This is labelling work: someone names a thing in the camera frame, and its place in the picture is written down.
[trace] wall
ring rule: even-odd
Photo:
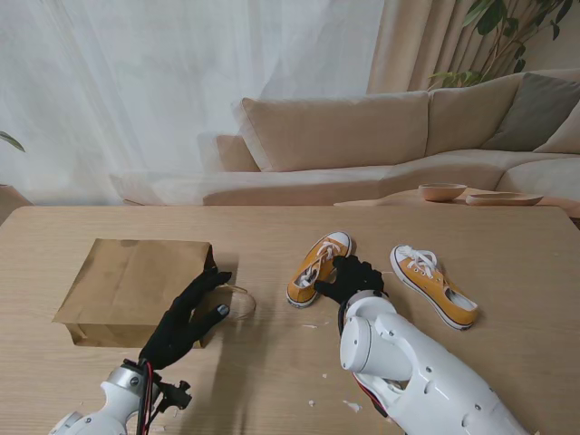
[[[549,23],[554,16],[548,17],[545,22]],[[552,41],[551,28],[528,41],[524,71],[580,68],[580,3],[574,1],[559,26],[560,35],[555,41]]]

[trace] paper scrap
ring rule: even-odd
[[[347,404],[348,407],[353,410],[354,412],[360,411],[363,407],[358,403],[350,403],[349,401],[343,401],[343,403]]]

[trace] beige sofa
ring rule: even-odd
[[[580,69],[538,73],[580,82]],[[214,141],[220,172],[124,174],[115,184],[141,204],[331,205],[430,182],[580,201],[580,104],[533,152],[479,148],[511,107],[522,75],[360,99],[244,99],[241,134]]]

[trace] yellow sneaker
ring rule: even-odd
[[[473,325],[478,305],[441,273],[435,254],[399,245],[391,251],[391,265],[404,284],[431,302],[446,324],[460,330]]]
[[[350,236],[342,232],[331,233],[318,240],[288,284],[288,302],[297,308],[305,308],[314,302],[318,296],[314,282],[327,280],[334,271],[333,258],[349,256],[352,247]]]

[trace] black glove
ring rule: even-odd
[[[357,256],[336,256],[333,259],[336,279],[333,283],[316,281],[314,290],[342,304],[360,290],[382,292],[384,283],[381,272],[374,270],[370,263],[361,263]]]
[[[229,314],[229,307],[220,305],[196,322],[191,322],[191,313],[203,296],[226,283],[231,276],[231,272],[218,272],[217,267],[212,267],[194,279],[165,312],[157,329],[141,350],[139,359],[148,360],[153,370],[161,370],[185,356],[194,342]]]

